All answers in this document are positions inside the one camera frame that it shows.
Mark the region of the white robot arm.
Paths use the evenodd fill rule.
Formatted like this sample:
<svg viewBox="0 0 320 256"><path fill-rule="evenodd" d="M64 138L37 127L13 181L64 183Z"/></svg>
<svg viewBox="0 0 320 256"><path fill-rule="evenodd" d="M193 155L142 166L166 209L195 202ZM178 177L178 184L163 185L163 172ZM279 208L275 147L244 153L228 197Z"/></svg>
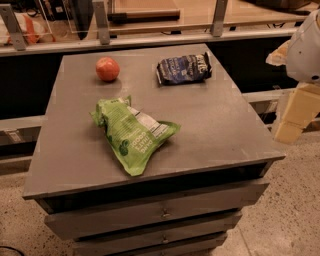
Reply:
<svg viewBox="0 0 320 256"><path fill-rule="evenodd" d="M287 76L298 82L273 126L276 141L293 143L320 113L320 10L312 11L266 63L285 65Z"/></svg>

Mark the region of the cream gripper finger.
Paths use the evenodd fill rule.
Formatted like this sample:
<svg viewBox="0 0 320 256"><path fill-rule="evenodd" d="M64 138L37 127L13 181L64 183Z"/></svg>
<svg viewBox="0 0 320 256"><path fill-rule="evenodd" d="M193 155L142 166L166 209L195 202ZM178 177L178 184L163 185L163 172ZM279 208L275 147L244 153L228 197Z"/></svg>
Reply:
<svg viewBox="0 0 320 256"><path fill-rule="evenodd" d="M295 142L319 113L320 86L300 82L289 94L274 130L274 139L286 144Z"/></svg>
<svg viewBox="0 0 320 256"><path fill-rule="evenodd" d="M290 41L287 40L281 44L276 50L270 53L266 58L266 63L273 66L285 65L287 62L287 50Z"/></svg>

